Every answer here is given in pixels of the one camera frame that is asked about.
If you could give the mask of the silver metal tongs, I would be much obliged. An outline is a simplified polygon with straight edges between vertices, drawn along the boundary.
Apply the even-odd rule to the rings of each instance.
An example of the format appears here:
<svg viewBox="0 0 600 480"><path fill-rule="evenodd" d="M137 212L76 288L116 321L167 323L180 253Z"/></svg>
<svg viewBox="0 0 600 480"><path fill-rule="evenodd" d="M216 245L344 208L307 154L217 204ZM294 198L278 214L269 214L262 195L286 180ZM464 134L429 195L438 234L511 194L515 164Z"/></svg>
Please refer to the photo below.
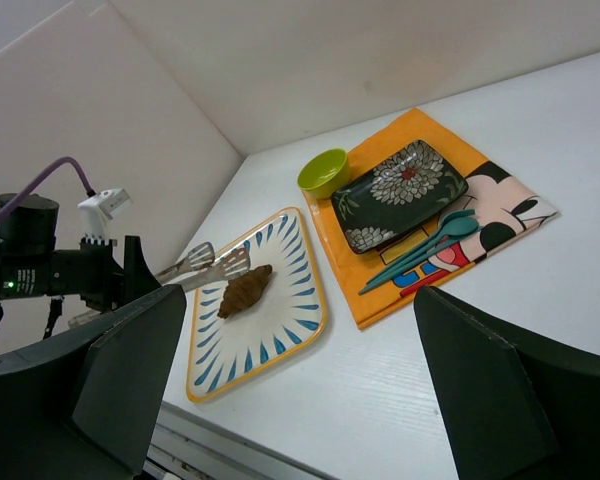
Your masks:
<svg viewBox="0 0 600 480"><path fill-rule="evenodd" d="M216 256L213 245L203 242L193 247L175 264L154 274L161 287L178 280L186 291L216 281L232 280L248 272L251 261L246 247ZM75 328L93 320L100 313L114 311L129 303L122 302L123 267L120 273L112 272L107 277L109 285L102 293L81 295L89 308L88 312L77 315L69 321L69 327Z"/></svg>

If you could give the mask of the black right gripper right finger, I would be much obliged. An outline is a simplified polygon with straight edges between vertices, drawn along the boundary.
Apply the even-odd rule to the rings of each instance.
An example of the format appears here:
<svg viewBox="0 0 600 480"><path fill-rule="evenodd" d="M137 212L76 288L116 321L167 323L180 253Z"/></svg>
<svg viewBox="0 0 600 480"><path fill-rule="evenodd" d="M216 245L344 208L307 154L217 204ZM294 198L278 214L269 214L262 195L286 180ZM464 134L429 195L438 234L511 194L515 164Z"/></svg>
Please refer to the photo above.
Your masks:
<svg viewBox="0 0 600 480"><path fill-rule="evenodd" d="M423 287L414 312L461 479L600 479L600 355Z"/></svg>

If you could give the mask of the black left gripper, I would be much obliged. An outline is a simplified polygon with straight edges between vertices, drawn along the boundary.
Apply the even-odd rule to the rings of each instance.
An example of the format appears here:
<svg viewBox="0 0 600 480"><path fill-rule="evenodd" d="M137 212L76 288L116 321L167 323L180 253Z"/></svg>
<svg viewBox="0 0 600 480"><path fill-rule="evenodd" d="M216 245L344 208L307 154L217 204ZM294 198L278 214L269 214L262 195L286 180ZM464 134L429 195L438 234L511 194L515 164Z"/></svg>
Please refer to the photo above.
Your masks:
<svg viewBox="0 0 600 480"><path fill-rule="evenodd" d="M73 250L0 252L0 300L77 295L87 307L104 312L161 287L139 236L124 239L123 269L113 257L115 246L115 241L83 239Z"/></svg>

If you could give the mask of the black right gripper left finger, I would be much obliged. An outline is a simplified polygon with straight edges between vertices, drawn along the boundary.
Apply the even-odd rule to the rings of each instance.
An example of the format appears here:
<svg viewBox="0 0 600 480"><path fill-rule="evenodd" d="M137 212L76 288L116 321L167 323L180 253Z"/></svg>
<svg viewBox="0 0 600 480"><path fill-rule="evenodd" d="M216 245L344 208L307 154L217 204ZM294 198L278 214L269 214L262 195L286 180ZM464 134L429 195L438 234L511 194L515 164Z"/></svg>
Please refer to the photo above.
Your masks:
<svg viewBox="0 0 600 480"><path fill-rule="evenodd" d="M0 355L0 479L140 475L185 310L167 285Z"/></svg>

